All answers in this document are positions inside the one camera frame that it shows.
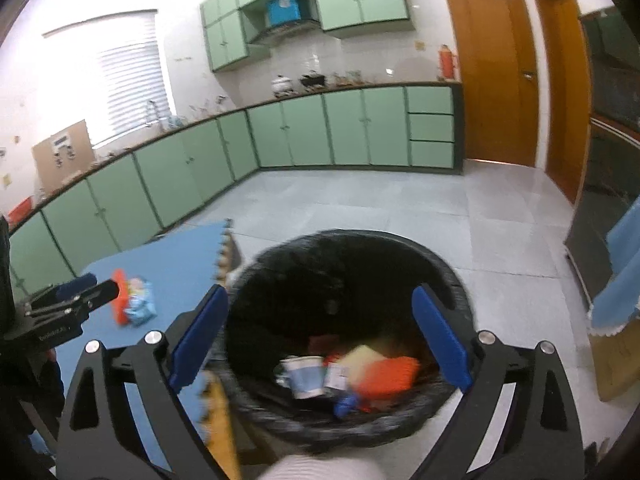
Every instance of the white pot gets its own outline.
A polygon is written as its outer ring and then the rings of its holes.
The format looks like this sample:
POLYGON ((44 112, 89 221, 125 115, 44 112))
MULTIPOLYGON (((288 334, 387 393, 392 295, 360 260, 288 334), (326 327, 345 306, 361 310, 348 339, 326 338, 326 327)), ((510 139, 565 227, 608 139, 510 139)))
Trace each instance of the white pot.
POLYGON ((283 94, 284 92, 293 91, 293 81, 288 77, 279 75, 276 79, 271 81, 271 89, 274 94, 283 94))

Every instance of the gray tile floor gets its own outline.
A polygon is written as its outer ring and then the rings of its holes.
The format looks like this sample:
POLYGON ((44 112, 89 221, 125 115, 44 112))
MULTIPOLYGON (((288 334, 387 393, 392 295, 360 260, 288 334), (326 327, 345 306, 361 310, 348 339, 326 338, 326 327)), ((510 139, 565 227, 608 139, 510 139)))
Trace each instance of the gray tile floor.
MULTIPOLYGON (((246 264, 268 247, 330 228, 388 231, 437 252, 465 283, 479 328, 520 346, 555 343, 585 443, 614 440, 640 401, 640 386, 612 402, 598 400, 585 309, 562 245, 572 208, 539 170, 467 161, 464 176, 272 171, 249 178, 180 229, 223 218, 234 220, 246 264)), ((491 457, 512 393, 505 388, 473 467, 491 457)), ((459 399, 414 436, 353 453, 376 460, 389 479, 409 478, 459 399)))

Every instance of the door frame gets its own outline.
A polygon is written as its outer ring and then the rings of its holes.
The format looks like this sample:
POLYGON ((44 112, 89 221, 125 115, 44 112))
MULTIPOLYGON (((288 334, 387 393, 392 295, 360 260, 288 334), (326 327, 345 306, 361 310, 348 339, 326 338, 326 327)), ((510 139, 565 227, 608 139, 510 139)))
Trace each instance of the door frame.
MULTIPOLYGON (((458 63, 460 66, 460 75, 463 81, 463 92, 466 95, 466 91, 465 91, 465 81, 464 81, 464 67, 463 67, 463 60, 462 60, 462 56, 460 56, 460 34, 459 34, 459 25, 456 26, 456 20, 454 18, 454 15, 452 13, 451 10, 451 0, 446 0, 447 1, 447 8, 449 9, 449 14, 450 14, 450 19, 451 19, 451 24, 452 24, 452 28, 453 28, 453 32, 454 32, 454 36, 455 36, 455 43, 457 45, 457 50, 458 50, 458 63)), ((526 13, 526 19, 528 21, 528 25, 529 25, 529 33, 530 33, 530 39, 531 39, 531 46, 532 46, 532 50, 533 50, 533 66, 532 69, 535 70, 536 73, 536 77, 535 77, 535 85, 536 85, 536 98, 534 100, 534 104, 535 104, 535 117, 533 118, 533 120, 535 120, 535 124, 533 126, 533 131, 534 131, 534 139, 535 139, 535 143, 532 146, 532 153, 530 154, 530 156, 528 156, 527 158, 529 159, 526 163, 527 166, 531 167, 531 168, 535 168, 536 167, 536 161, 538 160, 538 150, 540 149, 540 78, 539 76, 537 76, 539 69, 538 69, 538 60, 537 60, 537 55, 538 55, 538 49, 536 46, 536 37, 534 35, 534 31, 533 31, 533 26, 532 26, 532 13, 531 13, 531 8, 529 7, 529 5, 527 5, 527 0, 522 0, 522 3, 524 4, 524 11, 526 13)), ((466 128, 468 128, 470 121, 468 119, 468 106, 466 106, 465 104, 465 124, 466 124, 466 128)), ((466 146, 468 145, 468 139, 469 139, 469 134, 467 134, 465 136, 465 152, 466 152, 466 146)), ((505 161, 500 161, 500 163, 504 163, 504 164, 512 164, 512 162, 505 162, 505 161)))
MULTIPOLYGON (((552 71, 552 63, 550 62, 550 56, 549 56, 549 38, 548 38, 548 31, 545 28, 545 22, 544 22, 544 13, 545 11, 543 10, 542 6, 540 5, 540 0, 535 0, 536 1, 536 8, 538 11, 538 15, 540 17, 540 24, 542 26, 542 36, 543 36, 543 40, 545 42, 545 58, 546 58, 546 73, 548 76, 548 91, 549 91, 549 126, 548 126, 548 136, 546 138, 547 142, 546 142, 546 155, 545 155, 545 173, 548 175, 547 173, 547 169, 548 169, 548 162, 549 162, 549 156, 551 154, 551 139, 552 136, 554 134, 553 128, 552 128, 552 118, 553 118, 553 113, 554 113, 554 88, 551 85, 551 71, 552 71)), ((578 5, 578 0, 574 0, 575 3, 575 7, 578 9, 578 15, 576 16, 576 20, 578 22, 578 26, 580 28, 580 36, 582 37, 582 46, 584 48, 584 57, 586 60, 586 69, 587 69, 587 78, 589 81, 588 87, 587 87, 587 92, 588 92, 588 109, 589 109, 589 113, 587 115, 587 121, 586 121, 586 141, 584 144, 584 157, 582 160, 582 169, 581 169, 581 174, 580 174, 580 182, 578 184, 578 189, 577 189, 577 193, 575 196, 575 201, 574 204, 577 204, 580 202, 580 199, 582 197, 582 189, 584 187, 584 179, 586 177, 586 169, 587 169, 587 161, 589 158, 589 150, 590 150, 590 145, 591 145, 591 121, 590 121, 590 113, 591 113, 591 103, 592 103, 592 85, 593 85, 593 74, 591 73, 591 63, 590 63, 590 59, 589 59, 589 50, 588 50, 588 44, 586 41, 586 38, 584 36, 584 29, 582 27, 582 23, 580 22, 580 7, 578 5)))

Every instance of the black trash bag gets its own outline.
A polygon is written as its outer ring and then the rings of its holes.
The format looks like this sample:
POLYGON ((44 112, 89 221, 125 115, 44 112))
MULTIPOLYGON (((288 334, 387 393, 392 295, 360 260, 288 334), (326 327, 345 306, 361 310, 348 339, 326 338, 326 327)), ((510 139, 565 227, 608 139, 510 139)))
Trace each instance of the black trash bag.
POLYGON ((466 292, 453 270, 406 238, 333 230, 271 248, 229 290, 230 313, 209 367, 239 416, 308 452, 404 438, 455 391, 413 318, 411 296, 421 283, 473 327, 466 292), (309 336, 324 334, 354 346, 372 338, 400 342, 401 354, 421 364, 414 387, 392 412, 355 413, 346 420, 337 420, 325 399, 294 400, 274 382, 274 368, 288 356, 307 355, 309 336))

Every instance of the silver bolt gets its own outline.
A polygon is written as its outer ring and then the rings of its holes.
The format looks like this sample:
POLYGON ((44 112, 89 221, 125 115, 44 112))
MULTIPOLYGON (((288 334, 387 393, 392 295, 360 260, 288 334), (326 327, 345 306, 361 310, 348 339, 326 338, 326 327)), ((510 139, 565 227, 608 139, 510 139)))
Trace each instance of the silver bolt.
POLYGON ((96 341, 95 339, 89 341, 85 346, 84 346, 84 350, 88 353, 88 354, 94 354, 98 351, 98 348, 100 348, 100 341, 96 341))
POLYGON ((152 330, 151 332, 147 332, 145 335, 145 343, 148 345, 155 345, 159 343, 162 339, 162 332, 158 332, 158 330, 152 330))
POLYGON ((482 332, 478 334, 478 339, 483 345, 492 345, 495 343, 494 333, 488 330, 482 330, 482 332))
POLYGON ((556 347, 553 345, 553 343, 551 343, 549 341, 541 341, 540 342, 540 349, 545 354, 552 354, 553 352, 556 351, 556 347))

